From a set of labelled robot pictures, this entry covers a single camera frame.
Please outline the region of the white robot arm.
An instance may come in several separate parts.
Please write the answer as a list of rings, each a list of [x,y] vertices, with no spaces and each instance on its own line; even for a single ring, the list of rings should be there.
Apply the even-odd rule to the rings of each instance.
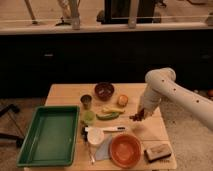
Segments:
[[[147,86],[139,101],[142,118],[152,116],[161,98],[166,96],[191,112],[202,124],[213,131],[213,101],[179,86],[175,83],[175,79],[176,73],[172,68],[154,69],[146,73]]]

